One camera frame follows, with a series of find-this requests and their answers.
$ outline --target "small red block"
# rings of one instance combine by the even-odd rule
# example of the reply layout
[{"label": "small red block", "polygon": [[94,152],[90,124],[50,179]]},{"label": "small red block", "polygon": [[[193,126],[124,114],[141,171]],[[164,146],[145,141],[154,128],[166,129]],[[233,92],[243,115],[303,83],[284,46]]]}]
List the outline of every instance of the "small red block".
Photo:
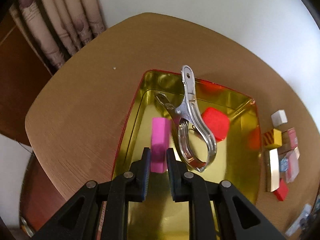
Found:
[{"label": "small red block", "polygon": [[221,111],[208,107],[201,115],[202,120],[213,133],[217,142],[224,140],[228,134],[230,120]]},{"label": "small red block", "polygon": [[283,179],[280,179],[279,188],[273,192],[279,201],[284,201],[289,189]]}]

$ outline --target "striped yellow block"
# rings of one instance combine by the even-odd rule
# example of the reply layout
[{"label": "striped yellow block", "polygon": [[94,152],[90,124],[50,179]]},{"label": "striped yellow block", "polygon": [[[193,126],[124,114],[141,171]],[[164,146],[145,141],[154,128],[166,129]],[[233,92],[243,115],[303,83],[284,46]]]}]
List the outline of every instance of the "striped yellow block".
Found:
[{"label": "striped yellow block", "polygon": [[269,132],[263,134],[263,146],[268,149],[272,150],[282,146],[282,133],[277,129],[272,129]]}]

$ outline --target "gold tray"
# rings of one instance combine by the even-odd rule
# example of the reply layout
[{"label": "gold tray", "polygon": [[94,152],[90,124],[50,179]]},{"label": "gold tray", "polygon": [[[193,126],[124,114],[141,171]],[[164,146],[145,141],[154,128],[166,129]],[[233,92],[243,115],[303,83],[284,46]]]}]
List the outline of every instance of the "gold tray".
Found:
[{"label": "gold tray", "polygon": [[[113,178],[127,171],[132,162],[140,160],[144,147],[151,147],[152,118],[170,118],[155,100],[156,91],[163,92],[176,107],[179,106],[184,95],[181,74],[150,70],[143,75],[119,145]],[[196,95],[201,113],[211,106],[227,114],[231,121],[226,139],[217,144],[213,163],[202,173],[193,172],[216,183],[227,179],[255,203],[260,181],[261,147],[254,100],[199,79],[196,79]],[[197,156],[205,160],[207,146],[191,126],[189,142]],[[176,143],[177,136],[173,133],[170,147],[174,149],[176,159],[180,160]],[[189,239],[188,203],[172,200],[168,172],[150,173],[145,202],[129,203],[128,239]]]}]

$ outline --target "patterned curtain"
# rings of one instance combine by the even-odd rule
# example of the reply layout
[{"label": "patterned curtain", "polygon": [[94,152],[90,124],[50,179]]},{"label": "patterned curtain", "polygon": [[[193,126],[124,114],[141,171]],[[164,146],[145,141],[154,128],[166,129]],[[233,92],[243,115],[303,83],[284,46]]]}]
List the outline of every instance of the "patterned curtain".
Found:
[{"label": "patterned curtain", "polygon": [[52,74],[105,30],[97,0],[17,0],[9,11]]}]

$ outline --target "small box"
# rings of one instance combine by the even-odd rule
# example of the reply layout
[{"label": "small box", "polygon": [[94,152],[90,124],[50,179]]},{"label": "small box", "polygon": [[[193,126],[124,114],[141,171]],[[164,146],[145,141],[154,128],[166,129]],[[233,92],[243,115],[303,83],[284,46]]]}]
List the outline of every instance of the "small box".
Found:
[{"label": "small box", "polygon": [[288,153],[286,158],[288,159],[288,170],[285,172],[285,182],[290,183],[293,182],[299,174],[299,162],[294,151]]},{"label": "small box", "polygon": [[288,192],[289,192],[289,189],[287,187],[287,184],[284,182],[283,179],[280,179],[279,188],[276,189],[273,192],[273,194],[276,195],[276,197],[279,201],[284,201]]},{"label": "small box", "polygon": [[272,129],[271,131],[263,134],[263,146],[266,149],[272,150],[280,147],[281,145],[282,145],[281,131],[277,129]]},{"label": "small box", "polygon": [[283,154],[294,150],[298,147],[298,138],[296,130],[291,128],[282,133],[282,146],[278,149],[279,154]]},{"label": "small box", "polygon": [[265,152],[267,191],[273,192],[279,188],[279,159],[277,149]]},{"label": "small box", "polygon": [[272,120],[273,127],[277,127],[281,124],[288,122],[288,119],[287,119],[287,116],[285,115],[284,110],[278,110],[275,113],[273,113],[271,115],[271,120]]}]

